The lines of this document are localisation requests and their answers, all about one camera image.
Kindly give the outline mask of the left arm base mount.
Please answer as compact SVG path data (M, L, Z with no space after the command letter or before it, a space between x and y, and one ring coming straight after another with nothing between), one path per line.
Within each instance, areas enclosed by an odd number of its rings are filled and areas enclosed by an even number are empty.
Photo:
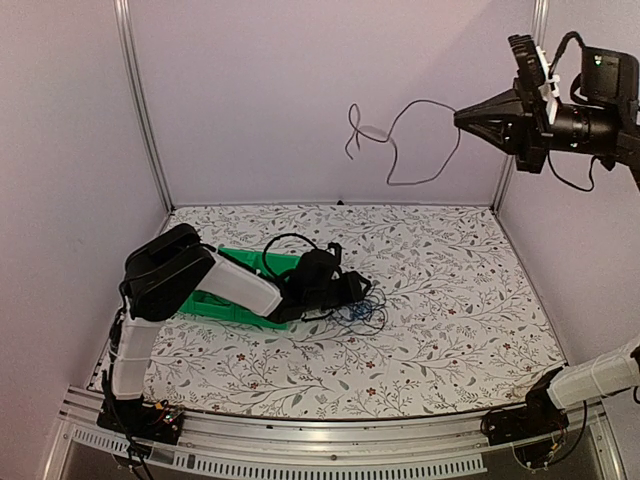
M103 402L97 425L133 438L176 445L184 423L185 409L166 400L155 404L136 400Z

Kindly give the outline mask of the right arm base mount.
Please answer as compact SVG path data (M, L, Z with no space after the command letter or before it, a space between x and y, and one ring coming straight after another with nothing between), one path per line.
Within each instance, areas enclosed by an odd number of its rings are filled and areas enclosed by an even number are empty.
M569 420L563 410L534 400L517 408L494 408L480 431L491 446L511 444L516 461L528 470L549 467L566 440Z

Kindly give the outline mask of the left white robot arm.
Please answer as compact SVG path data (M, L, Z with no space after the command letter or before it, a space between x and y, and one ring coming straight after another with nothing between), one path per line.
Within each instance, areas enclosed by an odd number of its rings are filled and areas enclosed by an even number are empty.
M342 250L331 243L311 247L296 265L273 270L268 254L256 269L204 243L197 230L179 224L139 247L125 261L119 285L123 305L110 331L105 393L116 399L111 419L128 434L148 426L148 412L136 401L162 324L195 292L217 296L260 319L282 325L312 311L331 312L365 299L372 283L341 267Z

